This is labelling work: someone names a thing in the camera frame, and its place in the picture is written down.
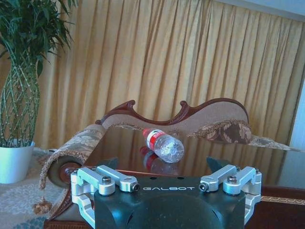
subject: red bottle label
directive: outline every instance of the red bottle label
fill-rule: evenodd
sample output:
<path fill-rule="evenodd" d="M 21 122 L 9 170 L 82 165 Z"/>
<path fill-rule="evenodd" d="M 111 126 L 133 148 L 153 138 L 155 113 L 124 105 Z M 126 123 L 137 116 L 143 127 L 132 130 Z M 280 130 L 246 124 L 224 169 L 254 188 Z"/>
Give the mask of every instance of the red bottle label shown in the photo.
<path fill-rule="evenodd" d="M 153 130 L 151 131 L 146 140 L 147 147 L 154 151 L 154 143 L 156 142 L 157 138 L 165 135 L 166 133 L 162 130 Z"/>

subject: patterned carpet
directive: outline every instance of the patterned carpet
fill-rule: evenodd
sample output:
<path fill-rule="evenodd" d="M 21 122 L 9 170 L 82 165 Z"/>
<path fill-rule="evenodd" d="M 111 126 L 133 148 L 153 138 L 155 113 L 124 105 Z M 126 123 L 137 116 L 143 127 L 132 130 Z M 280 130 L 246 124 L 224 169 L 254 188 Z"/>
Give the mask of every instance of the patterned carpet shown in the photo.
<path fill-rule="evenodd" d="M 32 205 L 38 203 L 43 191 L 38 188 L 43 163 L 49 158 L 38 148 L 34 149 L 26 179 L 15 184 L 0 184 L 0 228 L 41 229 L 46 215 L 37 216 Z M 47 181 L 44 190 L 48 201 L 54 202 L 62 189 Z"/>

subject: wooden trim molding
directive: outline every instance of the wooden trim molding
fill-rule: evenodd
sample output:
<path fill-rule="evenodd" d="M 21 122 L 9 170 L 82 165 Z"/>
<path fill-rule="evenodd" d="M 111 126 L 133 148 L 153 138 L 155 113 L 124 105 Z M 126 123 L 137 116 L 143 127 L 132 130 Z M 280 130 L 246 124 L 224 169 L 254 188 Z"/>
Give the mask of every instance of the wooden trim molding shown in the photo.
<path fill-rule="evenodd" d="M 262 196 L 305 200 L 305 189 L 266 185 L 262 188 Z"/>
<path fill-rule="evenodd" d="M 262 196 L 261 201 L 274 202 L 274 203 L 284 203 L 284 204 L 297 204 L 297 205 L 304 205 L 305 206 L 305 199 L 290 199 L 290 198 L 281 198 L 281 197 Z"/>
<path fill-rule="evenodd" d="M 191 107 L 187 104 L 186 101 L 181 101 L 180 102 L 181 109 L 178 112 L 178 114 L 174 118 L 172 118 L 170 120 L 167 120 L 167 121 L 154 121 L 154 120 L 151 120 L 151 119 L 144 118 L 143 116 L 139 115 L 133 109 L 133 105 L 135 105 L 135 101 L 134 100 L 129 100 L 129 101 L 113 108 L 101 120 L 97 120 L 95 122 L 95 124 L 102 125 L 103 122 L 108 117 L 110 117 L 112 115 L 121 114 L 121 115 L 130 115 L 130 116 L 133 116 L 133 117 L 135 117 L 139 120 L 142 120 L 144 122 L 154 124 L 154 125 L 173 125 L 173 124 L 176 124 L 178 122 L 183 121 L 184 119 L 187 119 L 188 117 L 192 116 L 193 114 L 195 114 L 196 112 L 205 108 L 206 106 L 217 103 L 217 102 L 230 102 L 230 103 L 239 105 L 244 110 L 244 112 L 246 113 L 247 120 L 249 122 L 249 115 L 247 113 L 247 110 L 245 109 L 245 107 L 240 102 L 238 102 L 234 99 L 229 99 L 229 98 L 217 98 L 217 99 L 209 100 L 209 101 L 207 101 L 207 102 L 205 102 L 205 103 L 203 103 L 199 106 L 196 106 L 196 107 Z"/>
<path fill-rule="evenodd" d="M 46 220 L 43 224 L 44 229 L 91 229 L 86 222 Z"/>
<path fill-rule="evenodd" d="M 72 200 L 71 200 L 71 186 L 70 186 L 67 194 L 64 197 L 63 202 L 61 203 L 59 208 L 55 212 L 53 212 L 53 214 L 49 217 L 49 219 L 51 220 L 57 218 L 64 211 L 66 211 L 71 205 L 72 205 Z"/>

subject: tassel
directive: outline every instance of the tassel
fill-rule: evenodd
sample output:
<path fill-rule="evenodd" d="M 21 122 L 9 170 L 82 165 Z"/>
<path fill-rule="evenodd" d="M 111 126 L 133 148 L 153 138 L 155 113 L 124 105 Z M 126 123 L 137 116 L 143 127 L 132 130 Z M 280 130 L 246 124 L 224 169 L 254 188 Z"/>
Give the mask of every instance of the tassel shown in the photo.
<path fill-rule="evenodd" d="M 33 205 L 33 211 L 36 215 L 43 215 L 48 213 L 52 208 L 52 204 L 45 200 L 44 196 L 41 197 L 38 204 Z"/>

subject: potted plant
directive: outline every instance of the potted plant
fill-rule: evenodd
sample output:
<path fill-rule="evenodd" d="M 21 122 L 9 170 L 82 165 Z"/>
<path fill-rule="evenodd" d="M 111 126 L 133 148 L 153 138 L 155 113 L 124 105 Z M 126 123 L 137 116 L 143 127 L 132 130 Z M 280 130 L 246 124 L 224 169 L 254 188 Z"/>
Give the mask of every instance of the potted plant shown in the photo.
<path fill-rule="evenodd" d="M 62 14 L 77 0 L 1 0 L 0 44 L 11 61 L 0 98 L 0 183 L 26 176 L 34 148 L 40 91 L 38 77 L 47 53 L 70 47 Z"/>

